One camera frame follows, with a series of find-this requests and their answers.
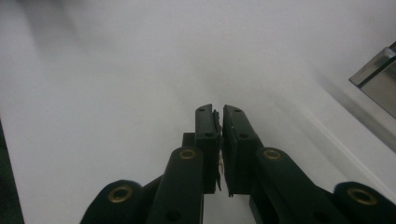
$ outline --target brass screw insert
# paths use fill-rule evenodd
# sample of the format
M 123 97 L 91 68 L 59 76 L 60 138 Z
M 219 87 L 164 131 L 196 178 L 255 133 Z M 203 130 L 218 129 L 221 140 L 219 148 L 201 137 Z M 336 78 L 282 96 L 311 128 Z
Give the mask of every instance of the brass screw insert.
M 378 203 L 376 197 L 365 189 L 350 188 L 347 190 L 347 194 L 358 203 L 365 205 L 376 205 Z
M 112 203 L 122 203 L 131 198 L 133 190 L 129 185 L 119 185 L 108 193 L 108 200 Z
M 267 159 L 273 160 L 273 161 L 278 161 L 282 158 L 282 155 L 275 150 L 272 149 L 267 149 L 264 151 L 263 153 L 264 157 L 266 157 Z
M 192 149 L 184 149 L 178 154 L 183 160 L 190 160 L 195 157 L 195 151 Z

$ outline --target white surface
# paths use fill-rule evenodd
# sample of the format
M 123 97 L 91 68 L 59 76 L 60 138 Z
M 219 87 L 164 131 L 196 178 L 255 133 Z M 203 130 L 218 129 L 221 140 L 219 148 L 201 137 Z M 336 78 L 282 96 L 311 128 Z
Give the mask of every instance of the white surface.
M 0 114 L 26 223 L 78 223 L 101 188 L 161 175 L 194 109 L 245 110 L 319 186 L 396 202 L 396 156 L 317 82 L 396 39 L 388 1 L 0 2 Z M 254 223 L 205 197 L 205 223 Z

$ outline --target white table surface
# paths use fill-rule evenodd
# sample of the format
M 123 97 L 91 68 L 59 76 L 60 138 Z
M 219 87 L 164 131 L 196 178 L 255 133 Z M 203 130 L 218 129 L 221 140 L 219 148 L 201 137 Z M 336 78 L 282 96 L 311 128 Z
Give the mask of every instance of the white table surface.
M 326 88 L 394 122 L 347 79 L 394 42 L 395 9 L 1 1 L 0 115 L 25 222 L 78 223 L 105 185 L 161 175 L 195 108 L 210 103 L 244 109 L 264 144 L 317 185 L 358 181 L 396 202 L 395 153 Z M 248 197 L 205 196 L 204 223 L 254 223 Z

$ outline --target black linkage arm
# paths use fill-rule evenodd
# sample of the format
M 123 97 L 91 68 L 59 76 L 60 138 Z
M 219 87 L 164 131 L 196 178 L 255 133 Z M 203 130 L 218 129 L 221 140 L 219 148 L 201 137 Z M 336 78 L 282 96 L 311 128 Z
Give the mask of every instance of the black linkage arm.
M 396 206 L 374 189 L 346 182 L 331 194 L 316 186 L 288 154 L 264 147 L 244 111 L 230 105 L 222 129 L 212 105 L 196 109 L 195 133 L 183 134 L 162 176 L 143 188 L 109 184 L 81 223 L 202 223 L 203 196 L 219 185 L 220 150 L 230 196 L 250 195 L 257 223 L 396 223 Z

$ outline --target screw hole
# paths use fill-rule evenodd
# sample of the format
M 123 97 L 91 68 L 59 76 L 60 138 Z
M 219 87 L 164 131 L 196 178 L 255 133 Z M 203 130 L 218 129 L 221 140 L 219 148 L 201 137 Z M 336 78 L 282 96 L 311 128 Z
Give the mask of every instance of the screw hole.
M 126 189 L 118 189 L 118 190 L 116 190 L 116 192 L 114 192 L 114 198 L 116 198 L 116 199 L 119 199 L 119 198 L 122 198 L 122 197 L 125 197 L 125 195 L 127 195 L 128 194 L 128 190 L 126 190 Z
M 266 158 L 268 158 L 270 160 L 275 160 L 275 161 L 280 160 L 282 158 L 282 155 L 279 152 L 272 150 L 272 149 L 265 150 L 263 155 Z
M 378 203 L 376 197 L 365 189 L 350 188 L 347 190 L 347 194 L 358 203 L 365 205 L 376 205 Z
M 166 213 L 166 219 L 169 221 L 178 221 L 181 218 L 181 214 L 178 211 L 169 211 Z
M 108 200 L 112 203 L 122 203 L 131 198 L 133 190 L 129 185 L 120 185 L 108 193 Z
M 178 154 L 181 159 L 189 160 L 195 157 L 195 151 L 191 149 L 184 149 Z
M 314 212 L 314 218 L 321 223 L 329 223 L 330 222 L 330 218 L 326 214 L 321 213 L 321 212 Z

